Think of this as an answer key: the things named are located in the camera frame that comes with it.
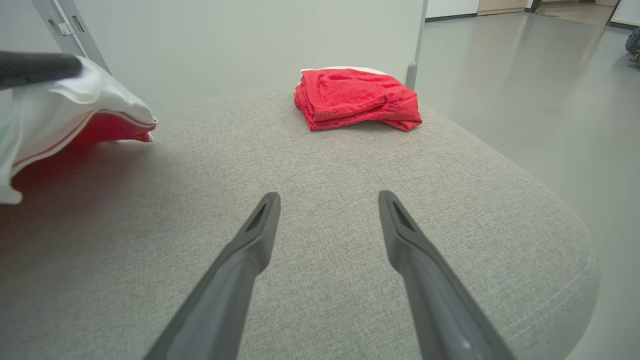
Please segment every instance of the folded garment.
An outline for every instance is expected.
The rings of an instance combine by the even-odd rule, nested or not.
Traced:
[[[309,130],[380,121],[409,131],[422,123],[417,94],[383,72],[354,67],[301,72],[294,100]]]
[[[70,143],[150,142],[157,120],[149,107],[104,69],[78,57],[80,75],[13,89],[12,110],[0,119],[0,204],[22,195],[11,178]]]

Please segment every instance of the folded red cloth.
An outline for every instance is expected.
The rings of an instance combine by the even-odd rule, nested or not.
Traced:
[[[294,100],[309,130],[373,120],[409,131],[422,123],[418,95],[386,74],[355,69],[303,70]]]

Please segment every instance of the gray upholstered surface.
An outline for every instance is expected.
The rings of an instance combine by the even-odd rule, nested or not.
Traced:
[[[69,149],[0,208],[3,359],[139,359],[268,191],[282,196],[241,359],[416,359],[376,205],[394,191],[519,359],[562,359],[598,274],[574,213],[429,109],[311,133],[292,90],[159,115],[155,141]]]

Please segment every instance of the gray floor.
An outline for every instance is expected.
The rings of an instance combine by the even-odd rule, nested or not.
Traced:
[[[512,13],[426,24],[416,91],[564,199],[593,237],[600,297],[570,359],[637,359],[640,67],[630,32]]]

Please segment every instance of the black baseboard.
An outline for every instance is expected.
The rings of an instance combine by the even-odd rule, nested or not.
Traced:
[[[618,28],[618,29],[625,29],[625,30],[635,30],[638,27],[635,25],[629,25],[629,24],[622,24],[621,22],[613,22],[613,21],[609,21],[607,23],[607,26],[610,26],[612,28]]]
[[[430,17],[428,19],[424,19],[424,22],[444,21],[444,20],[453,20],[453,19],[464,19],[464,18],[467,18],[467,17],[476,17],[476,16],[478,16],[477,13],[464,13],[462,15]]]

